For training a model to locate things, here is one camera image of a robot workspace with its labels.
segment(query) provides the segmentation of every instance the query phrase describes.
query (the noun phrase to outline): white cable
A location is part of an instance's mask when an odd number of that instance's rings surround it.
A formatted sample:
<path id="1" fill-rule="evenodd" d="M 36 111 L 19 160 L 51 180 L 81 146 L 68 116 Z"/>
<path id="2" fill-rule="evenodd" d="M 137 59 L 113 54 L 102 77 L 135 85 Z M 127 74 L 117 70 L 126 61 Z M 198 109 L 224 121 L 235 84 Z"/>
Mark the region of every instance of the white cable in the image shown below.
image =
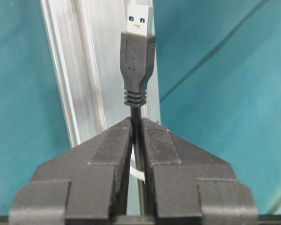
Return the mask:
<path id="1" fill-rule="evenodd" d="M 131 160 L 135 162 L 135 155 L 134 155 L 133 147 L 132 147 L 132 153 L 131 153 Z M 130 166 L 129 172 L 135 178 L 145 181 L 145 173 L 143 171 L 139 171 L 139 170 L 135 169 L 133 166 Z"/>
<path id="2" fill-rule="evenodd" d="M 135 169 L 133 166 L 130 166 L 130 174 L 139 180 L 145 181 L 144 172 Z"/>

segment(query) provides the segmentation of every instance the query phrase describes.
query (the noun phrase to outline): blue-green surface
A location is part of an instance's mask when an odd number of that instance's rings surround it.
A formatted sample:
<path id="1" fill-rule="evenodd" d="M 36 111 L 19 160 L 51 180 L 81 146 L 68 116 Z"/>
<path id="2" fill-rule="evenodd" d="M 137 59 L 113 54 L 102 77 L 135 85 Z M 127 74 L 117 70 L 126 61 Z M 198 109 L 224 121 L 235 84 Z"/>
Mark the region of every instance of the blue-green surface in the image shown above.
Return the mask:
<path id="1" fill-rule="evenodd" d="M 162 124 L 231 162 L 260 213 L 281 196 L 281 0 L 155 0 Z"/>
<path id="2" fill-rule="evenodd" d="M 40 163 L 69 149 L 38 0 L 0 0 L 0 215 Z"/>

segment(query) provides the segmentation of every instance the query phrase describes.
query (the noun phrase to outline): usb plug housing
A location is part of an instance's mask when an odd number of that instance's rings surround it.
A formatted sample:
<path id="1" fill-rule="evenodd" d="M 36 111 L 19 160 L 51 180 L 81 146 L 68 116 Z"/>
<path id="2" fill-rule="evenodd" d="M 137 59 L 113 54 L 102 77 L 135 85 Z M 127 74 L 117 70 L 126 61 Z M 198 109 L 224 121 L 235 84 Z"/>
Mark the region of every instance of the usb plug housing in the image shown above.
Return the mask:
<path id="1" fill-rule="evenodd" d="M 127 9 L 127 30 L 121 33 L 120 68 L 125 104 L 138 108 L 146 103 L 147 83 L 154 70 L 153 7 L 128 4 Z"/>

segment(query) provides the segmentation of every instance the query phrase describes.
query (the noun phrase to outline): black plastic connector housing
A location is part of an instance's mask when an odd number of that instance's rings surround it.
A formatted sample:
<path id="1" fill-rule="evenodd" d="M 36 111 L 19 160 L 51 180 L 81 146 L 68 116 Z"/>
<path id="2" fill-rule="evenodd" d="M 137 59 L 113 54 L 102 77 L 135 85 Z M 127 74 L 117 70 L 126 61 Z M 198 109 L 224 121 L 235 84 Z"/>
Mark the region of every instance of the black plastic connector housing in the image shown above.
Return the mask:
<path id="1" fill-rule="evenodd" d="M 147 83 L 154 70 L 155 43 L 155 35 L 121 33 L 120 68 L 126 105 L 141 107 L 146 103 Z"/>

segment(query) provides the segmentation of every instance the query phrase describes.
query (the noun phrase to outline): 3d printed jaw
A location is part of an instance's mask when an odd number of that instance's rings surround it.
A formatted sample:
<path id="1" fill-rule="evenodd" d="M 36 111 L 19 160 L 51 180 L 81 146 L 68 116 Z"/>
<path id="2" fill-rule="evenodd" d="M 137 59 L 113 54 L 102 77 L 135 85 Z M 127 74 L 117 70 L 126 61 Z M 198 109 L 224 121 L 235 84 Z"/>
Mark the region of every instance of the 3d printed jaw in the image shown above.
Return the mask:
<path id="1" fill-rule="evenodd" d="M 130 118 L 40 165 L 21 188 L 11 225 L 108 224 L 126 213 L 132 149 Z"/>
<path id="2" fill-rule="evenodd" d="M 229 163 L 142 120 L 149 210 L 157 224 L 254 225 L 257 209 Z"/>

